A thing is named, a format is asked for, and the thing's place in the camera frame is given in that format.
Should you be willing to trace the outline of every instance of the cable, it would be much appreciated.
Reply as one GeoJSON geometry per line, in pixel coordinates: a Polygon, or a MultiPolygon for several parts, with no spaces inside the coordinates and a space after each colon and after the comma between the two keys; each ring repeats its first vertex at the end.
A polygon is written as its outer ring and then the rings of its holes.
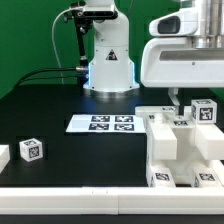
{"type": "MultiPolygon", "coordinates": [[[[59,68],[62,68],[61,66],[61,61],[60,61],[60,58],[59,58],[59,55],[58,55],[58,51],[57,51],[57,47],[56,47],[56,43],[55,43],[55,27],[56,27],[56,24],[57,24],[57,21],[59,20],[59,18],[64,15],[65,13],[67,12],[71,12],[73,11],[74,9],[72,8],[69,8],[69,9],[66,9],[64,10],[63,12],[61,12],[60,14],[58,14],[58,16],[56,17],[56,19],[54,20],[54,23],[53,23],[53,26],[52,26],[52,34],[51,34],[51,38],[52,38],[52,44],[53,44],[53,48],[54,48],[54,53],[55,53],[55,56],[56,56],[56,59],[57,59],[57,63],[58,63],[58,67],[59,68]]],[[[61,73],[61,79],[62,79],[62,84],[64,84],[64,79],[63,79],[64,75],[63,73],[61,73]]]]}
{"type": "Polygon", "coordinates": [[[14,86],[14,88],[18,87],[20,85],[20,83],[24,82],[24,80],[26,80],[27,78],[29,78],[30,76],[39,74],[39,73],[44,73],[44,72],[69,72],[69,71],[76,71],[76,68],[45,68],[45,69],[39,69],[39,70],[35,70],[32,72],[29,72],[28,74],[24,75],[14,86]]]}
{"type": "MultiPolygon", "coordinates": [[[[83,75],[64,76],[63,78],[68,79],[68,78],[79,78],[79,77],[83,77],[83,75]]],[[[25,80],[21,80],[21,82],[19,84],[21,84],[23,82],[29,82],[29,81],[34,81],[34,80],[44,80],[44,79],[61,79],[61,76],[25,79],[25,80]]]]}
{"type": "Polygon", "coordinates": [[[131,4],[130,4],[130,7],[129,7],[128,14],[127,14],[127,17],[128,17],[128,18],[129,18],[129,16],[131,15],[131,12],[132,12],[134,3],[135,3],[135,0],[132,0],[132,1],[131,1],[131,4]]]}

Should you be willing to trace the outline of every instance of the white paper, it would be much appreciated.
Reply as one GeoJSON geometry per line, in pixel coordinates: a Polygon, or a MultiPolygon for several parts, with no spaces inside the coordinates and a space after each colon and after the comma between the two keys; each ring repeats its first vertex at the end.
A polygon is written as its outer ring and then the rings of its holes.
{"type": "Polygon", "coordinates": [[[145,133],[143,118],[133,115],[73,115],[68,133],[145,133]]]}

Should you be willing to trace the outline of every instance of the black tabletop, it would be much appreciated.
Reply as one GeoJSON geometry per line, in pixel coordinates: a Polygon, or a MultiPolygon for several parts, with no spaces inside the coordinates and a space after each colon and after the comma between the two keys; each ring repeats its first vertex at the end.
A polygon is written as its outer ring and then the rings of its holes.
{"type": "MultiPolygon", "coordinates": [[[[179,97],[181,102],[188,106],[192,99],[216,101],[217,125],[221,129],[224,128],[223,102],[210,90],[185,89],[180,91],[179,97]]],[[[142,88],[137,96],[116,100],[85,96],[74,85],[27,85],[14,89],[0,100],[0,144],[10,146],[11,156],[8,166],[0,175],[0,187],[145,186],[144,135],[135,135],[132,138],[127,134],[111,136],[82,133],[69,136],[65,134],[65,129],[73,114],[134,115],[136,106],[161,105],[172,105],[167,89],[142,88]],[[43,142],[43,159],[28,163],[20,157],[19,142],[29,138],[37,138],[43,142]],[[139,145],[142,150],[135,151],[135,145],[139,145]],[[123,168],[124,162],[135,170],[134,176],[130,174],[125,178],[122,174],[119,176],[116,167],[123,168]],[[111,175],[104,178],[102,167],[106,167],[106,171],[112,169],[111,175]]],[[[223,221],[223,216],[0,216],[0,223],[4,224],[31,222],[219,224],[223,221]]]]}

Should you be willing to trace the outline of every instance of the black cable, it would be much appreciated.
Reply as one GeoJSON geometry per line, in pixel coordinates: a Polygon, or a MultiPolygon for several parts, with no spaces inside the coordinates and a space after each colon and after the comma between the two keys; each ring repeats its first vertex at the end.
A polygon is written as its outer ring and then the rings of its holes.
{"type": "Polygon", "coordinates": [[[76,71],[76,68],[72,67],[72,68],[45,68],[45,69],[39,69],[39,70],[35,70],[32,72],[29,72],[28,74],[24,75],[14,86],[14,88],[18,87],[20,85],[20,83],[24,82],[24,80],[26,80],[27,78],[29,78],[30,76],[39,74],[39,73],[44,73],[44,72],[69,72],[69,71],[76,71]]]}
{"type": "Polygon", "coordinates": [[[131,1],[130,8],[129,8],[129,10],[128,10],[128,14],[127,14],[127,17],[128,17],[128,18],[129,18],[129,16],[131,15],[131,12],[132,12],[134,3],[135,3],[135,0],[132,0],[132,1],[131,1]]]}
{"type": "MultiPolygon", "coordinates": [[[[68,79],[68,78],[82,78],[84,77],[83,75],[72,75],[72,76],[64,76],[64,79],[68,79]]],[[[29,81],[34,81],[34,80],[44,80],[44,79],[61,79],[61,76],[55,76],[55,77],[44,77],[44,78],[33,78],[33,79],[24,79],[21,80],[20,84],[23,82],[29,82],[29,81]]]]}

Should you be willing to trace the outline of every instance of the green backdrop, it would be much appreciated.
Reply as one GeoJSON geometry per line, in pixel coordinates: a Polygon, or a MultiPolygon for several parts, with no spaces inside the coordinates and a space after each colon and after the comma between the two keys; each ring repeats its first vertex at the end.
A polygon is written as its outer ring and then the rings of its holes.
{"type": "MultiPolygon", "coordinates": [[[[71,0],[0,0],[0,98],[26,73],[40,68],[57,67],[51,42],[51,28],[56,16],[67,9],[71,0]]],[[[127,14],[132,0],[116,0],[127,14]]],[[[139,80],[142,52],[151,38],[151,20],[177,11],[179,5],[171,0],[135,0],[130,21],[130,57],[136,64],[139,80]]],[[[85,37],[88,58],[93,57],[92,31],[85,37]]],[[[61,19],[56,27],[56,43],[63,67],[76,66],[79,55],[73,22],[61,19]]],[[[48,80],[44,83],[60,83],[48,80]]],[[[217,90],[224,96],[223,90],[217,90]]]]}

